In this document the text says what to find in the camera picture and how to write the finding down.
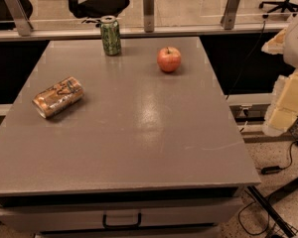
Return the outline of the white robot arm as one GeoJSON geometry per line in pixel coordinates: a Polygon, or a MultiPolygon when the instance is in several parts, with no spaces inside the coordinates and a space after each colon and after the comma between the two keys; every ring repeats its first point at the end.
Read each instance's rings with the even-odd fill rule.
{"type": "Polygon", "coordinates": [[[284,62],[295,68],[288,76],[278,76],[273,86],[271,103],[264,116],[263,133],[278,137],[287,132],[298,119],[298,14],[261,50],[271,55],[283,55],[284,62]]]}

